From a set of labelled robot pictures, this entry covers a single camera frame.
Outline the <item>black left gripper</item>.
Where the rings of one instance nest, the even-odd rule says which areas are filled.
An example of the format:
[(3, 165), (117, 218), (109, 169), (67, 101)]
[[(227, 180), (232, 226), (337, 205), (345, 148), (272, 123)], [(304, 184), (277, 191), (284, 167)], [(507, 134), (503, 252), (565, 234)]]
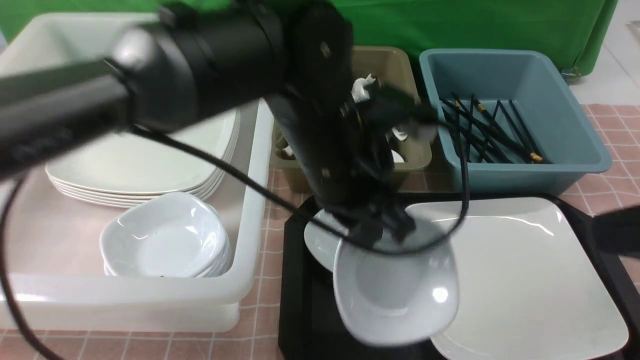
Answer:
[(359, 102), (339, 95), (326, 111), (290, 91), (265, 101), (316, 202), (343, 226), (323, 223), (323, 230), (357, 248), (429, 248), (438, 242), (438, 228), (402, 204), (387, 133), (398, 126), (430, 141), (438, 114), (392, 85), (371, 86), (369, 93)]

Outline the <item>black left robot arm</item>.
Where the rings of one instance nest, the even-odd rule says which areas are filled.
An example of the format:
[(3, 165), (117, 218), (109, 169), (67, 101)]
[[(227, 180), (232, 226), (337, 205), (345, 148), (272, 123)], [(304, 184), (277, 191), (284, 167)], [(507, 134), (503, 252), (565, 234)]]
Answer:
[(430, 134), (438, 116), (377, 80), (365, 86), (368, 99), (354, 100), (353, 54), (352, 24), (325, 0), (163, 6), (158, 20), (125, 30), (105, 59), (1, 79), (1, 179), (125, 131), (210, 162), (302, 216), (230, 164), (169, 137), (263, 98), (316, 202), (349, 234), (322, 229), (379, 254), (424, 251), (446, 235), (397, 196), (387, 135), (400, 125)]

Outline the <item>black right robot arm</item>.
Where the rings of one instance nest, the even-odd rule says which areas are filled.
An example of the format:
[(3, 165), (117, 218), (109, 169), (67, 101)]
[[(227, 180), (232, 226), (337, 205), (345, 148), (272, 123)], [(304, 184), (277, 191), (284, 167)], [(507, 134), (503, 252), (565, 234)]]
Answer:
[(594, 217), (592, 233), (607, 253), (640, 258), (640, 206), (611, 210)]

